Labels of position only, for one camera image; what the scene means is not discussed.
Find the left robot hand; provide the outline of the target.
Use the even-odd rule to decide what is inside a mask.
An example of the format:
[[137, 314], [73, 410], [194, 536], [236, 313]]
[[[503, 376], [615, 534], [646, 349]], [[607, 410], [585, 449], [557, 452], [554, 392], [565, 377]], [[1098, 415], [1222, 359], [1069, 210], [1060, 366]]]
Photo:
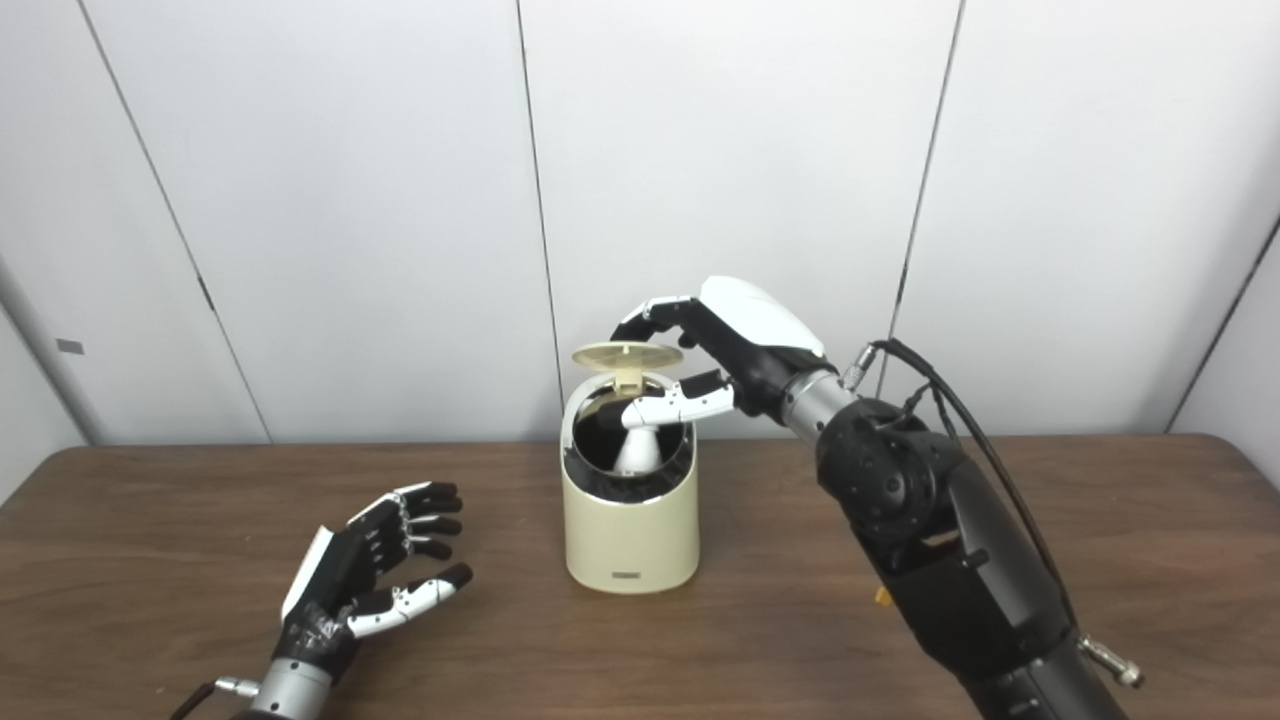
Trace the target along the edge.
[[443, 539], [462, 532], [462, 507], [456, 484], [426, 480], [389, 489], [338, 530], [320, 527], [282, 603], [271, 660], [316, 667], [338, 683], [365, 638], [457, 594], [474, 579], [465, 562], [402, 585], [380, 582], [413, 557], [451, 559]]

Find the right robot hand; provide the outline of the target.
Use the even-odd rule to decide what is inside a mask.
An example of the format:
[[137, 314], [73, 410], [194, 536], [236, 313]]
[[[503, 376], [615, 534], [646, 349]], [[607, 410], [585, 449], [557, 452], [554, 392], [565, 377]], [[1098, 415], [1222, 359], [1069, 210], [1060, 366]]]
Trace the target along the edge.
[[650, 299], [613, 331], [611, 341], [646, 342], [677, 328], [682, 348], [700, 347], [733, 389], [733, 406], [748, 416], [785, 425], [787, 388], [812, 372], [835, 372], [823, 342], [794, 313], [760, 287], [712, 275], [695, 296]]

